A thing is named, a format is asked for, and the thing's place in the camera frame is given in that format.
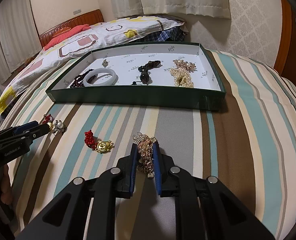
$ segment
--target wall switch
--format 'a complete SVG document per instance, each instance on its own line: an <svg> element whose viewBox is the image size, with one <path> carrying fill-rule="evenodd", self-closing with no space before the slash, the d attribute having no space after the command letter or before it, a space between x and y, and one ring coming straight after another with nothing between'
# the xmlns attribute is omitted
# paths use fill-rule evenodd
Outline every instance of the wall switch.
<svg viewBox="0 0 296 240"><path fill-rule="evenodd" d="M78 13L81 13L81 9L78 9L77 11L74 11L73 15L78 14Z"/></svg>

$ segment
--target wooden headboard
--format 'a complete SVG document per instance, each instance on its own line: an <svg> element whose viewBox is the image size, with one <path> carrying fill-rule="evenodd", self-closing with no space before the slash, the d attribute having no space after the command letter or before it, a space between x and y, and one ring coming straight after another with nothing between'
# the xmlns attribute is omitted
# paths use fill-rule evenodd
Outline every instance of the wooden headboard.
<svg viewBox="0 0 296 240"><path fill-rule="evenodd" d="M75 18L72 18L66 22L63 22L52 29L46 31L45 33L39 35L39 40L42 47L45 47L48 42L52 39L52 35L55 34L56 31L64 28L64 27L75 27L77 25L89 24L94 25L96 23L104 22L103 16L101 14L100 9L95 11L91 11L82 15L79 15Z"/></svg>

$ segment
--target white jade bangle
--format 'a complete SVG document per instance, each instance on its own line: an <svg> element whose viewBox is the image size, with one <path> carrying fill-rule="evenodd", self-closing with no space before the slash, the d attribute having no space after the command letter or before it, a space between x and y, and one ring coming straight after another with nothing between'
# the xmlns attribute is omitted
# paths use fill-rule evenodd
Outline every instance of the white jade bangle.
<svg viewBox="0 0 296 240"><path fill-rule="evenodd" d="M91 78L92 76L94 75L97 75L99 73L108 73L110 74L112 77L110 79L108 79L107 81L103 82L103 83L99 83L99 84L89 84L87 82L87 80L89 78ZM85 77L84 77L84 80L83 80L83 83L84 83L84 86L85 87L97 87L97 86L110 86L114 83L114 81L116 80L116 73L115 71L113 71L112 69L110 68L97 68L93 71L90 71Z"/></svg>

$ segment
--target jewelry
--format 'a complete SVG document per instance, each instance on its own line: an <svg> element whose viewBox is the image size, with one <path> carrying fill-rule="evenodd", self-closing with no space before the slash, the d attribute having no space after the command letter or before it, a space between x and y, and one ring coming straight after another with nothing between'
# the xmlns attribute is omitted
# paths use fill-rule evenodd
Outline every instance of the jewelry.
<svg viewBox="0 0 296 240"><path fill-rule="evenodd" d="M143 84L147 84L149 81L149 78L150 78L148 70L151 70L151 69L157 67L158 65L160 65L160 60L155 60L155 61L149 60L146 65L140 66L138 68L138 71L141 72L140 82L142 82Z"/></svg>
<svg viewBox="0 0 296 240"><path fill-rule="evenodd" d="M160 65L160 60L151 61L149 60L148 63L144 66L140 66L138 68L139 72L151 70Z"/></svg>
<svg viewBox="0 0 296 240"><path fill-rule="evenodd" d="M188 61L184 62L184 60L182 60L182 59L176 59L176 60L173 60L173 62L175 63L177 68L184 68L185 70L195 70L196 69L195 63L191 63L191 62L188 63Z"/></svg>
<svg viewBox="0 0 296 240"><path fill-rule="evenodd" d="M52 122L47 123L49 125L49 131L51 131L54 128L54 124Z"/></svg>
<svg viewBox="0 0 296 240"><path fill-rule="evenodd" d="M185 70L184 68L171 68L169 72L175 78L176 87L193 88L193 83L188 70Z"/></svg>
<svg viewBox="0 0 296 240"><path fill-rule="evenodd" d="M99 73L108 73L108 74L110 74L112 77L111 77L110 79L108 79L107 81L105 81L105 82L103 82L103 83L100 83L100 84L89 84L89 83L87 82L87 80L88 80L90 77L92 77L92 76L94 76L94 75L97 75L97 74L99 74ZM115 82L116 77L117 77L117 75L116 75L115 71L113 71L113 70L110 69L110 68L97 68L97 69L95 69L95 70L93 70L93 71L90 71L90 72L84 77L84 79L83 79L83 84L84 84L85 87L110 86L110 85L112 85L112 84Z"/></svg>
<svg viewBox="0 0 296 240"><path fill-rule="evenodd" d="M65 131L65 125L61 120L56 120L56 123L54 124L55 128L53 129L52 133L60 133Z"/></svg>
<svg viewBox="0 0 296 240"><path fill-rule="evenodd" d="M85 73L78 75L74 78L73 83L70 85L70 88L80 88L80 87L85 87L83 80L84 77L90 72L93 71L93 69L87 70ZM91 77L88 82L92 82L95 79L96 76Z"/></svg>
<svg viewBox="0 0 296 240"><path fill-rule="evenodd" d="M134 143L138 145L138 153L140 156L137 171L148 173L148 178L152 179L153 174L153 158L152 158L152 144L157 141L155 137L149 138L146 134L137 133L138 137L133 136Z"/></svg>
<svg viewBox="0 0 296 240"><path fill-rule="evenodd" d="M44 118L45 118L45 120L42 121L42 123L48 123L48 122L51 122L52 123L54 121L54 118L52 117L51 114L48 114L48 115L45 115L44 114Z"/></svg>
<svg viewBox="0 0 296 240"><path fill-rule="evenodd" d="M85 132L85 144L93 150L95 150L97 147L97 142L95 141L94 134L91 130Z"/></svg>
<svg viewBox="0 0 296 240"><path fill-rule="evenodd" d="M104 61L102 62L101 65L103 65L104 67L107 67L109 64L109 61L107 61L106 59L104 59Z"/></svg>
<svg viewBox="0 0 296 240"><path fill-rule="evenodd" d="M98 144L95 148L95 151L99 152L100 154L104 153L104 152L110 152L111 148L113 148L114 145L111 142L111 140L109 141L98 141Z"/></svg>

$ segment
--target metal screw head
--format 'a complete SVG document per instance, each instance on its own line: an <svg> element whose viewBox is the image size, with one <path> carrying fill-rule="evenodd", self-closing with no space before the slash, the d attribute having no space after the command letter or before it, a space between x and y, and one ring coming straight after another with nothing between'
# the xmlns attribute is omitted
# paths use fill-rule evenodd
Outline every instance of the metal screw head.
<svg viewBox="0 0 296 240"><path fill-rule="evenodd" d="M74 183L75 185L79 185L79 184L82 183L82 181L83 181L83 179L80 178L80 177L78 177L78 178L75 178L75 179L73 180L73 183Z"/></svg>
<svg viewBox="0 0 296 240"><path fill-rule="evenodd" d="M218 182L218 179L215 177L215 176L210 176L208 178L208 181L211 183L211 184L215 184Z"/></svg>
<svg viewBox="0 0 296 240"><path fill-rule="evenodd" d="M117 168L117 167L114 167L114 168L112 168L112 169L110 170L110 172L111 172L112 174L118 174L118 173L120 172L120 169Z"/></svg>
<svg viewBox="0 0 296 240"><path fill-rule="evenodd" d="M171 171L172 173L178 173L178 172L180 171L180 168L177 167L177 166L173 166L173 167L170 168L170 171Z"/></svg>

